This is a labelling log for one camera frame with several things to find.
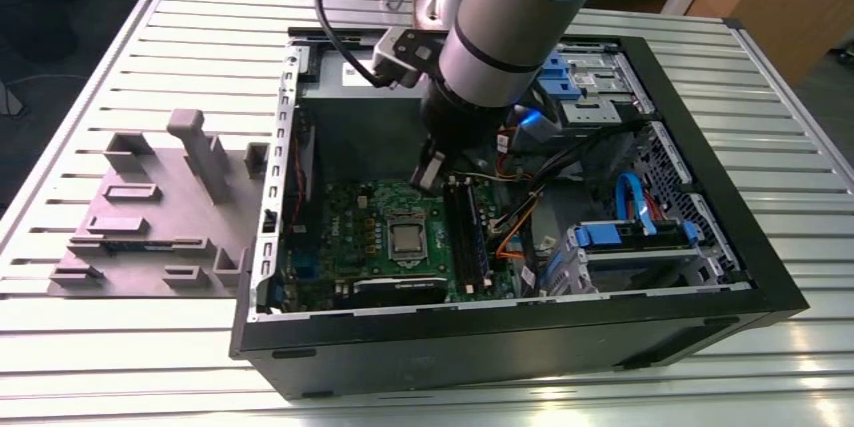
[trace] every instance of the metal workbench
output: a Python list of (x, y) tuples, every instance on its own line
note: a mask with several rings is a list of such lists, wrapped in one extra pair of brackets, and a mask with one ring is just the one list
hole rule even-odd
[[(854, 414), (851, 169), (750, 38), (720, 21), (584, 11), (571, 33), (646, 37), (811, 309), (678, 364), (285, 402), (227, 355), (233, 300), (46, 298), (112, 132), (156, 146), (205, 111), (225, 148), (264, 141), (288, 26), (312, 0), (138, 0), (0, 222), (0, 423), (89, 425), (830, 425)], [(336, 26), (408, 25), (328, 0)]]

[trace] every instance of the orange wire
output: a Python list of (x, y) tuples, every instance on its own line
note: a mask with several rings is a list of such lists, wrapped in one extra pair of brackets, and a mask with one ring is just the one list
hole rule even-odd
[(521, 215), (521, 217), (519, 217), (519, 220), (516, 221), (516, 224), (512, 226), (512, 229), (509, 230), (507, 237), (504, 237), (501, 244), (497, 246), (497, 250), (496, 250), (497, 258), (505, 259), (507, 258), (505, 256), (512, 255), (508, 252), (504, 252), (504, 248), (507, 247), (507, 243), (509, 242), (509, 239), (519, 231), (521, 224), (524, 224), (525, 219), (531, 216), (531, 212), (533, 212), (533, 208), (536, 207), (537, 203), (539, 203), (539, 198), (533, 201), (533, 203), (531, 204), (531, 207), (528, 207), (528, 210), (524, 211), (524, 214)]

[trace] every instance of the blue connector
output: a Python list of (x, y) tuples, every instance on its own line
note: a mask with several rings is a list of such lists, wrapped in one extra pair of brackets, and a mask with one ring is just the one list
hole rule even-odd
[(581, 89), (575, 85), (575, 81), (568, 75), (567, 63), (556, 51), (548, 54), (537, 80), (548, 95), (556, 100), (577, 100), (581, 98)]

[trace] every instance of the metal case frame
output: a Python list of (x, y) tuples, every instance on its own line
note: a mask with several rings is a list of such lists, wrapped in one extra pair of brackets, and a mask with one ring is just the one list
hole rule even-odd
[[(359, 34), (379, 37), (381, 31)], [(612, 295), (607, 300), (567, 303), (531, 299), (500, 312), (424, 309), (384, 315), (380, 321), (368, 315), (311, 315), (281, 325), (259, 319), (249, 308), (252, 281), (244, 273), (229, 354), (252, 363), (285, 398), (664, 365), (735, 332), (771, 325), (808, 307), (646, 41), (576, 35), (564, 40), (620, 45), (694, 179), (684, 188), (702, 193), (746, 269), (743, 280), (754, 288), (667, 297)], [(280, 120), (291, 117), (295, 106), (288, 82), (297, 75), (299, 60), (285, 61)], [(284, 158), (287, 138), (279, 130), (271, 149), (280, 147)], [(276, 164), (271, 155), (268, 176)], [(268, 193), (265, 186), (261, 213), (275, 204)], [(276, 219), (273, 231), (267, 232), (261, 222), (259, 239), (277, 239), (277, 224)], [(275, 259), (275, 247), (272, 242), (269, 251), (263, 247), (256, 252), (255, 266)]]

